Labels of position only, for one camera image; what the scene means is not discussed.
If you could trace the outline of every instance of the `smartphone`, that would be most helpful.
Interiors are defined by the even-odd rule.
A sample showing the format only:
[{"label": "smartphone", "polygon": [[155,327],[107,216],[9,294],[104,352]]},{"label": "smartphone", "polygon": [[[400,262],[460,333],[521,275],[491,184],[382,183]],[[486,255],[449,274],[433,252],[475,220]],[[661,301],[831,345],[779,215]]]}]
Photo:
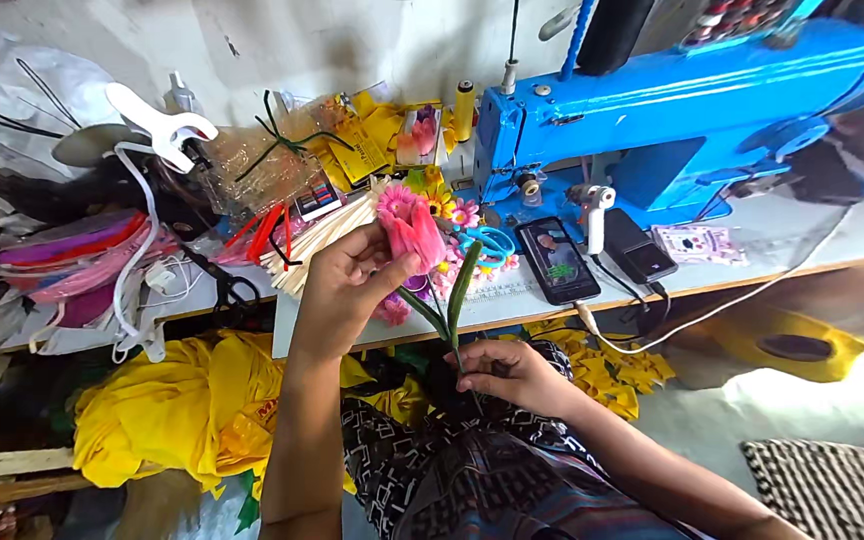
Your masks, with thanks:
[{"label": "smartphone", "polygon": [[523,223],[515,228],[515,237],[549,304],[565,306],[602,293],[558,217]]}]

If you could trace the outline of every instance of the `sewing machine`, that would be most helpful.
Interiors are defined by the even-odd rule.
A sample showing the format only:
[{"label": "sewing machine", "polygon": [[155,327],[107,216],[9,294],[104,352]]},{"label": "sewing machine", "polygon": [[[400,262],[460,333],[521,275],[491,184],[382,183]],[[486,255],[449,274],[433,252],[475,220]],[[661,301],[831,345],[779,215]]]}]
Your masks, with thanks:
[{"label": "sewing machine", "polygon": [[523,205],[521,186],[552,163],[593,155],[614,161],[622,151],[605,174],[614,205],[643,229],[728,215],[728,203],[715,200],[724,187],[785,173],[784,157],[829,131],[827,116],[864,106],[864,27],[803,22],[812,10],[796,11],[791,39],[775,37],[779,26],[634,56],[599,77],[567,77],[564,67],[519,80],[508,94],[507,84],[488,88],[475,147],[478,198],[506,225],[558,215],[583,239],[581,206],[566,197],[570,187],[589,184],[583,167],[547,172],[540,207]]}]

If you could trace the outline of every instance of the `scissors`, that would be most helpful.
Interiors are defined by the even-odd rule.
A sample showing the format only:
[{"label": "scissors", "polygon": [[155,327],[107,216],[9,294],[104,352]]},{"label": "scissors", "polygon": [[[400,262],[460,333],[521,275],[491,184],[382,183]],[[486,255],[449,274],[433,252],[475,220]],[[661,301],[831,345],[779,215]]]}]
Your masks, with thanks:
[{"label": "scissors", "polygon": [[498,228],[462,227],[440,217],[436,218],[436,225],[453,239],[459,240],[459,251],[462,252],[462,255],[469,251],[475,240],[480,240],[482,242],[482,254],[491,259],[498,259],[480,260],[479,266],[500,268],[509,259],[509,256],[516,252],[516,244],[513,243],[508,234]]},{"label": "scissors", "polygon": [[[212,317],[219,328],[229,328],[242,322],[246,315],[251,315],[258,309],[259,292],[256,285],[243,276],[233,276],[219,267],[218,264],[210,262],[204,255],[190,250],[185,244],[179,242],[178,247],[185,252],[185,256],[192,263],[198,265],[203,272],[215,279],[215,307],[212,308]],[[252,292],[252,298],[245,300],[239,293],[235,292],[235,286],[243,285]]]}]

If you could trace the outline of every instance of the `hand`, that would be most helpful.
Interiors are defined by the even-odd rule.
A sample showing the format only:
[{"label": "hand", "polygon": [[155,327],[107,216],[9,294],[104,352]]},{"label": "hand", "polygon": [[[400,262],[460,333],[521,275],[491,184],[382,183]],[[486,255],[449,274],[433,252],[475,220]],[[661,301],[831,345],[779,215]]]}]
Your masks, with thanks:
[{"label": "hand", "polygon": [[378,303],[416,273],[409,253],[392,260],[385,230],[363,225],[315,253],[298,307],[289,355],[338,360],[353,348]]},{"label": "hand", "polygon": [[[482,392],[562,420],[589,400],[525,342],[483,339],[459,347],[459,356],[465,370],[456,385],[460,392]],[[454,365],[455,354],[447,354],[445,361]]]}]

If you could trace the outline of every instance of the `white cable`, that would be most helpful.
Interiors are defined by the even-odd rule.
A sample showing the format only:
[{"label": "white cable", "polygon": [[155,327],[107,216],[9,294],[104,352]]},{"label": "white cable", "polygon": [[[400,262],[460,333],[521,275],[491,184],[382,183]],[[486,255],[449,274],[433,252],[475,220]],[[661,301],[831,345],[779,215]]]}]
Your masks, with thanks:
[{"label": "white cable", "polygon": [[30,353],[33,355],[39,353],[39,338],[50,330],[54,330],[59,323],[63,322],[64,317],[66,317],[66,301],[62,300],[55,306],[55,314],[53,315],[52,320],[49,321],[49,324],[42,326],[29,336]]},{"label": "white cable", "polygon": [[807,264],[809,264],[809,262],[812,261],[812,258],[814,258],[817,253],[822,251],[822,249],[824,247],[826,247],[826,244],[828,244],[829,241],[833,239],[835,234],[838,233],[839,229],[842,228],[842,224],[845,223],[846,217],[849,215],[849,212],[852,210],[852,208],[853,208],[852,206],[846,206],[845,211],[842,212],[842,217],[839,218],[839,221],[836,222],[835,226],[832,227],[832,229],[829,232],[827,232],[825,234],[825,236],[823,236],[822,239],[819,240],[819,242],[817,244],[815,244],[815,247],[812,248],[812,251],[810,251],[808,253],[808,255],[806,255],[805,258],[802,260],[802,262],[800,262],[799,264],[796,264],[792,268],[789,268],[784,273],[780,274],[779,276],[775,277],[774,279],[762,283],[762,285],[756,287],[755,289],[752,289],[750,292],[743,294],[742,296],[736,298],[735,300],[727,301],[726,303],[719,305],[718,307],[716,307],[712,311],[705,313],[704,315],[702,315],[701,317],[699,317],[697,319],[694,319],[694,320],[689,321],[685,324],[676,326],[675,328],[669,330],[666,333],[666,335],[654,340],[652,343],[649,343],[648,345],[643,345],[639,349],[635,349],[635,350],[619,349],[613,342],[609,341],[608,339],[606,339],[602,335],[602,332],[599,330],[598,325],[595,323],[595,317],[594,317],[593,313],[589,310],[588,307],[586,307],[581,301],[576,301],[574,304],[575,309],[579,311],[579,317],[582,318],[582,322],[584,322],[585,325],[588,326],[588,329],[597,338],[599,338],[603,342],[605,342],[605,344],[608,347],[611,347],[612,349],[617,350],[619,353],[622,353],[624,355],[634,355],[635,353],[641,353],[642,351],[645,351],[646,349],[649,349],[651,347],[655,347],[656,345],[659,345],[660,343],[666,341],[666,339],[668,339],[668,338],[672,338],[673,336],[678,334],[679,331],[682,331],[682,330],[684,330],[684,329],[686,329],[692,325],[701,323],[702,321],[705,321],[705,320],[713,317],[714,315],[716,315],[718,313],[722,313],[725,310],[727,310],[728,308],[731,308],[732,306],[735,306],[736,304],[738,304],[740,302],[743,302],[745,300],[749,300],[753,296],[756,296],[757,294],[761,293],[763,290],[771,288],[772,286],[774,286],[778,282],[784,280],[785,278],[788,278],[792,274],[795,274],[796,272],[801,270],[803,267],[805,267]]},{"label": "white cable", "polygon": [[132,272],[132,269],[136,267],[136,264],[138,264],[138,262],[142,260],[142,257],[145,256],[145,252],[149,250],[149,246],[156,241],[156,237],[159,235],[159,215],[156,213],[156,198],[152,194],[152,188],[149,186],[149,182],[142,176],[142,173],[139,172],[136,164],[126,155],[126,150],[151,153],[150,151],[152,149],[148,146],[132,142],[120,142],[115,145],[115,155],[118,156],[122,165],[126,166],[128,172],[135,178],[135,181],[138,182],[138,185],[142,188],[142,192],[145,194],[145,206],[149,211],[149,223],[151,225],[151,227],[149,227],[149,235],[145,237],[145,241],[142,242],[138,251],[131,256],[128,262],[126,262],[126,265],[122,267],[119,276],[116,277],[115,289],[112,291],[112,307],[115,312],[115,318],[119,321],[122,330],[126,331],[126,334],[135,337],[138,336],[138,330],[135,326],[129,324],[129,321],[126,320],[125,312],[122,309],[122,287],[125,285],[126,277],[129,276],[129,272]]},{"label": "white cable", "polygon": [[172,304],[174,302],[181,302],[182,300],[186,300],[186,297],[189,295],[190,292],[192,292],[192,289],[195,289],[196,284],[198,284],[202,276],[206,275],[206,272],[199,272],[198,276],[195,276],[195,279],[192,279],[191,282],[189,282],[189,278],[192,272],[190,270],[189,273],[186,274],[186,271],[183,270],[183,265],[191,264],[192,261],[179,260],[174,254],[170,254],[166,257],[166,261],[169,259],[174,259],[175,262],[170,262],[166,264],[165,267],[168,268],[169,266],[178,266],[178,273],[182,275],[182,280],[185,281],[185,290],[182,292],[176,292],[174,294],[160,294],[159,296],[163,298],[173,298],[174,300],[157,301],[155,303],[143,303],[142,305],[139,305],[139,308],[157,308],[159,306],[165,306],[166,304]]}]

